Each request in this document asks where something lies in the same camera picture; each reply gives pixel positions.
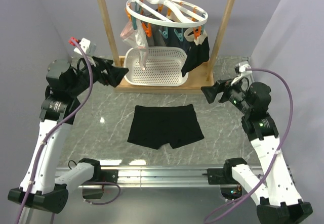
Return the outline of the black boxer underwear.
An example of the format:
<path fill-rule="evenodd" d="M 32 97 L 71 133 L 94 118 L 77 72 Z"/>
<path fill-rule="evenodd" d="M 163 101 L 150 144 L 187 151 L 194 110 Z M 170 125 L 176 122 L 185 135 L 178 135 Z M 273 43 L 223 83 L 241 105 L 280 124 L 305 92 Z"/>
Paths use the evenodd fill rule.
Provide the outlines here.
<path fill-rule="evenodd" d="M 135 106 L 127 142 L 158 150 L 180 148 L 205 137 L 192 104 L 176 107 Z"/>

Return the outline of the white round clip hanger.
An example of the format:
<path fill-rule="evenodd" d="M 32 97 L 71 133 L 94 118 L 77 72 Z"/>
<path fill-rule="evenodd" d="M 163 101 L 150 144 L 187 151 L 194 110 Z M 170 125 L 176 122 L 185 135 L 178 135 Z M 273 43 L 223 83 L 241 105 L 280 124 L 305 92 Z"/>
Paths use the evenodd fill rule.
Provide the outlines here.
<path fill-rule="evenodd" d="M 200 36 L 209 17 L 204 9 L 182 0 L 128 0 L 126 14 L 134 29 L 136 20 L 143 22 L 145 33 L 150 24 L 162 26 L 164 38 L 168 38 L 168 27 L 181 28 L 181 32 L 174 30 L 180 41 L 186 28 L 193 28 L 195 38 Z"/>

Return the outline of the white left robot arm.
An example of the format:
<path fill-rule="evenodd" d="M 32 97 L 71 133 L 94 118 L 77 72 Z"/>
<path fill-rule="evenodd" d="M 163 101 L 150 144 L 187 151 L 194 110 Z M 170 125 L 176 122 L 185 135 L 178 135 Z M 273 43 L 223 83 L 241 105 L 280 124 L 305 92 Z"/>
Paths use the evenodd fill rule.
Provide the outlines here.
<path fill-rule="evenodd" d="M 60 213 L 69 194 L 83 183 L 95 185 L 103 180 L 98 160 L 83 158 L 68 173 L 55 177 L 60 153 L 74 123 L 81 103 L 78 96 L 94 83 L 117 87 L 128 68 L 115 67 L 113 61 L 93 57 L 90 65 L 80 58 L 73 67 L 67 60 L 53 61 L 48 66 L 48 85 L 40 111 L 36 148 L 20 186 L 8 193 L 8 200 L 24 207 Z"/>

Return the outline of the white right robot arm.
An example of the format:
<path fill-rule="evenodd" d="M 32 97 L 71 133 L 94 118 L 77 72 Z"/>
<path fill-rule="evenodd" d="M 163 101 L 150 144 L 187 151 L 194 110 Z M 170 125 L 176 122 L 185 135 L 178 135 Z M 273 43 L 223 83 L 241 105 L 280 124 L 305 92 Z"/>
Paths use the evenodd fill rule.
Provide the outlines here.
<path fill-rule="evenodd" d="M 244 159 L 232 158 L 224 164 L 223 177 L 231 184 L 238 182 L 247 192 L 234 200 L 236 204 L 252 198 L 260 223 L 301 223 L 313 209 L 302 200 L 284 160 L 277 127 L 268 113 L 271 89 L 261 82 L 252 83 L 247 90 L 241 86 L 242 81 L 218 80 L 213 86 L 201 87 L 201 91 L 208 103 L 221 94 L 220 103 L 230 102 L 243 113 L 243 130 L 257 153 L 264 175 L 259 179 Z"/>

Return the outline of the pink white hanging underwear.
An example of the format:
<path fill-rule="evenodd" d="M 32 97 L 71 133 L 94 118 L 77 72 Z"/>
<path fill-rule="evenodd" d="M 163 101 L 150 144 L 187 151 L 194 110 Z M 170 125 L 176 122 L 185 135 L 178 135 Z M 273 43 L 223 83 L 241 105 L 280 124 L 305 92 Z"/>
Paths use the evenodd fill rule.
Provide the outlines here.
<path fill-rule="evenodd" d="M 145 71 L 146 61 L 148 58 L 148 42 L 144 29 L 142 28 L 139 20 L 136 20 L 136 25 L 137 29 L 134 29 L 132 22 L 128 21 L 120 33 L 120 38 L 124 43 L 139 52 L 140 68 Z"/>

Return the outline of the black hanging underwear white band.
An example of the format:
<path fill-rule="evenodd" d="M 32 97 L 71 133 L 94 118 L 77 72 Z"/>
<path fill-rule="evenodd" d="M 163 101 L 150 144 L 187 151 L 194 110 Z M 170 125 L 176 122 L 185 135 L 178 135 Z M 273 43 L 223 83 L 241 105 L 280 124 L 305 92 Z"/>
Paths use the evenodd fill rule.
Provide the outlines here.
<path fill-rule="evenodd" d="M 210 46 L 205 30 L 200 36 L 195 38 L 193 28 L 188 28 L 184 32 L 184 38 L 188 41 L 189 48 L 186 61 L 181 69 L 182 77 L 210 59 Z"/>

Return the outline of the grey striped hanging underwear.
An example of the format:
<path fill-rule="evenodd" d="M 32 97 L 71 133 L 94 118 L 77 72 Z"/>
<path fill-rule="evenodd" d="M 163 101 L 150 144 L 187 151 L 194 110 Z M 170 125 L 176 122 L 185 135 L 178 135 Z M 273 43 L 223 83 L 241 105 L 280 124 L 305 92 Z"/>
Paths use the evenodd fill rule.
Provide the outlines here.
<path fill-rule="evenodd" d="M 160 33 L 160 30 L 163 29 L 162 26 L 150 24 L 151 26 L 151 37 L 146 36 L 147 43 L 149 47 L 166 47 L 165 38 Z"/>

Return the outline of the navy hanging underwear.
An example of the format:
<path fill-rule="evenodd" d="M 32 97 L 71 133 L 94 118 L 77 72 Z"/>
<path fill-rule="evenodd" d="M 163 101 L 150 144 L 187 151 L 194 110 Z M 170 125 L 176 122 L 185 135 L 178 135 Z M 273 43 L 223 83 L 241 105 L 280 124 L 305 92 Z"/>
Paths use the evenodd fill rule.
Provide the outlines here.
<path fill-rule="evenodd" d="M 188 42 L 185 38 L 183 38 L 182 41 L 179 40 L 174 30 L 177 30 L 177 32 L 181 32 L 181 28 L 173 28 L 168 27 L 168 38 L 164 38 L 162 36 L 162 39 L 164 41 L 164 45 L 166 47 L 177 47 L 182 49 L 186 54 L 188 54 L 190 50 L 190 42 Z"/>

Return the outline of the white perforated plastic basket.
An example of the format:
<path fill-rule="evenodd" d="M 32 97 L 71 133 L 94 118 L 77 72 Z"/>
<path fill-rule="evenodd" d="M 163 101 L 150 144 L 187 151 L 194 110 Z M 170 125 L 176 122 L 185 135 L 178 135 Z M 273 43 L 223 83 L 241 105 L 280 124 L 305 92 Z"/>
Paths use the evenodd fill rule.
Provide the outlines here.
<path fill-rule="evenodd" d="M 177 47 L 150 47 L 146 60 L 146 69 L 139 64 L 140 54 L 129 49 L 124 59 L 124 67 L 128 68 L 125 80 L 131 85 L 139 86 L 181 86 L 188 74 L 182 75 L 181 69 L 187 59 L 184 50 Z"/>

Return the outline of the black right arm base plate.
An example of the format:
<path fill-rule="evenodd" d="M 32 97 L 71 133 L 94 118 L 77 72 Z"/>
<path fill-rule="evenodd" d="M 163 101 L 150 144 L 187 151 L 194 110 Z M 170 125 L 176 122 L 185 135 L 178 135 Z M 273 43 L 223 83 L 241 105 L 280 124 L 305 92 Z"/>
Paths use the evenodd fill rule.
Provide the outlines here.
<path fill-rule="evenodd" d="M 203 173 L 202 175 L 207 177 L 209 185 L 228 184 L 222 168 L 208 168 L 207 173 Z"/>

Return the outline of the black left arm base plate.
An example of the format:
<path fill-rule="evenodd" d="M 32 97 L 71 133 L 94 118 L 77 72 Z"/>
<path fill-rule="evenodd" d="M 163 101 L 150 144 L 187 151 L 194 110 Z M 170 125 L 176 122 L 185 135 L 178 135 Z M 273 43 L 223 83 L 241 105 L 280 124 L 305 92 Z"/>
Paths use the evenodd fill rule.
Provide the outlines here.
<path fill-rule="evenodd" d="M 109 182 L 116 184 L 118 180 L 117 169 L 102 169 L 99 175 L 100 182 Z"/>

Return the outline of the aluminium mounting rail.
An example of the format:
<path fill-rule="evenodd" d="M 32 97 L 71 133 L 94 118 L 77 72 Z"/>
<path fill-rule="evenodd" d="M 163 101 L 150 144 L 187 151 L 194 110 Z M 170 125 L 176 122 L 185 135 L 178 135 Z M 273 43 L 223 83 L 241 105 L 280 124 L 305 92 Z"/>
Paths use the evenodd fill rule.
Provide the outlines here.
<path fill-rule="evenodd" d="M 208 188 L 208 169 L 222 165 L 125 165 L 102 166 L 104 172 L 117 171 L 117 184 L 122 188 Z"/>

